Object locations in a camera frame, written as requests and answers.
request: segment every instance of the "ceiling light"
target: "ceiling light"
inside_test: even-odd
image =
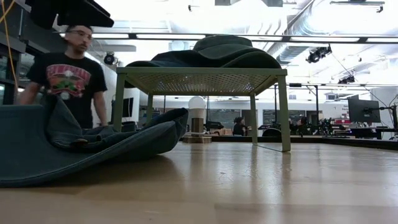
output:
[[[166,39],[166,40],[200,40],[205,35],[190,34],[137,34],[138,39]]]
[[[129,34],[93,34],[96,39],[128,39]]]
[[[380,6],[384,5],[384,1],[331,1],[330,4],[344,6]]]
[[[357,42],[359,37],[291,37],[291,41],[297,42]]]
[[[273,36],[251,36],[251,35],[241,35],[240,37],[244,37],[251,41],[281,41],[282,37],[273,37]]]
[[[367,39],[367,42],[383,42],[383,43],[386,43],[386,42],[391,42],[391,43],[398,43],[398,38],[389,38],[389,37],[387,37],[387,38],[374,38],[374,37],[372,37],[372,38],[368,38]]]

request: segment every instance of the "folded fabric on table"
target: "folded fabric on table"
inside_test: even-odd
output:
[[[281,68],[274,57],[253,47],[251,40],[235,35],[205,37],[192,50],[161,53],[150,61],[136,61],[126,67]]]

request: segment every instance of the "computer monitor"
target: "computer monitor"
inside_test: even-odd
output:
[[[114,115],[114,100],[112,101],[112,117],[111,123],[113,124],[113,115]],[[123,100],[123,118],[130,118],[132,116],[132,104],[134,102],[134,98],[127,98]]]
[[[378,101],[348,99],[348,113],[351,122],[381,122]]]

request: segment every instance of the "fluorescent light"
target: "fluorescent light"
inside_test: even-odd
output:
[[[331,1],[330,4],[343,5],[343,6],[382,6],[384,1]]]
[[[359,37],[291,37],[291,41],[302,42],[357,42]]]
[[[289,47],[328,47],[327,43],[320,44],[320,43],[286,43]]]
[[[398,38],[368,38],[367,42],[393,42],[398,43]]]
[[[99,39],[128,39],[129,34],[93,34],[93,38]]]
[[[250,35],[240,35],[240,37],[244,37],[251,41],[281,41],[282,37],[273,37],[273,36],[250,36]]]
[[[137,34],[138,39],[177,39],[177,40],[200,40],[205,35],[190,34]]]

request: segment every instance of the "short black hair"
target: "short black hair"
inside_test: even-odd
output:
[[[242,122],[243,118],[242,117],[237,117],[234,119],[234,123],[239,124],[240,122]]]
[[[67,29],[65,30],[65,32],[70,32],[73,28],[75,28],[76,26],[84,26],[86,28],[89,28],[91,31],[93,31],[93,28],[91,28],[91,26],[87,26],[87,25],[69,25],[67,27]]]

